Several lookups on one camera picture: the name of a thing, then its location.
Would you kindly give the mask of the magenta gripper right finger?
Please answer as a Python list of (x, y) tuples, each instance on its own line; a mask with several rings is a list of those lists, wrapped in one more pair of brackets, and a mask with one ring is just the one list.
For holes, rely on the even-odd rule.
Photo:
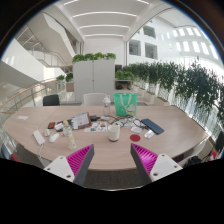
[(165, 153), (157, 155), (134, 143), (131, 144), (130, 152), (143, 184), (149, 184), (182, 169)]

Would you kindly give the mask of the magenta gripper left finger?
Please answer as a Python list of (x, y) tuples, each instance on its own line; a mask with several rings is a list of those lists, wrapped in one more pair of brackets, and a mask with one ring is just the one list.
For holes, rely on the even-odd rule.
[(94, 145), (91, 144), (67, 157), (57, 157), (44, 170), (82, 186), (93, 156)]

